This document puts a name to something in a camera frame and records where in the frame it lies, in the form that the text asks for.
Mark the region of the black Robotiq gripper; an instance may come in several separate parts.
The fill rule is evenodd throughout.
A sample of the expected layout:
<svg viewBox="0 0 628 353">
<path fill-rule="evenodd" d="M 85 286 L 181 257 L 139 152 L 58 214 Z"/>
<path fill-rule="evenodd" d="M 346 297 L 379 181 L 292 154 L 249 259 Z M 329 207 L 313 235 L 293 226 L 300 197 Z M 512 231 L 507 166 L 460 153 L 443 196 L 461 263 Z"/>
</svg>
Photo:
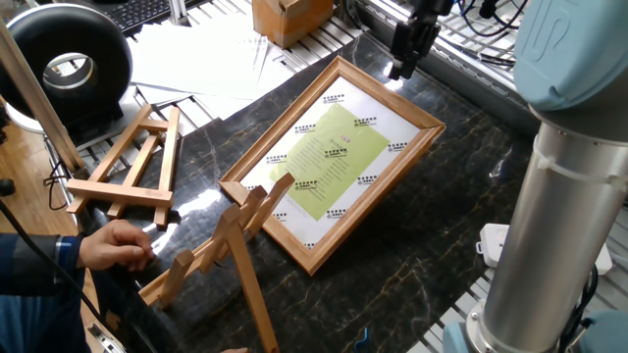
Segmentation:
<svg viewBox="0 0 628 353">
<path fill-rule="evenodd" d="M 415 0 L 409 19 L 423 24 L 416 45 L 417 58 L 424 59 L 430 52 L 441 27 L 436 24 L 439 16 L 448 16 L 455 0 Z M 411 78 L 416 67 L 414 54 L 414 36 L 416 22 L 399 23 L 392 37 L 391 54 L 392 68 L 389 78 L 398 80 L 401 77 Z"/>
</svg>

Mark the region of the person's right hand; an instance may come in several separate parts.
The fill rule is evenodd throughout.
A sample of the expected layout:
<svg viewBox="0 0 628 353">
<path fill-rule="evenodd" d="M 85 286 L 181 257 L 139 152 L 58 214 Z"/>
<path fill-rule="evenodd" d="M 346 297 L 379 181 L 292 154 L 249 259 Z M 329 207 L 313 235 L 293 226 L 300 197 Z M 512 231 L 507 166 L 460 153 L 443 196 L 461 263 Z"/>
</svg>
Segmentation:
<svg viewBox="0 0 628 353">
<path fill-rule="evenodd" d="M 142 271 L 153 258 L 146 232 L 125 220 L 114 220 L 81 241 L 77 268 L 104 271 L 121 265 Z"/>
</svg>

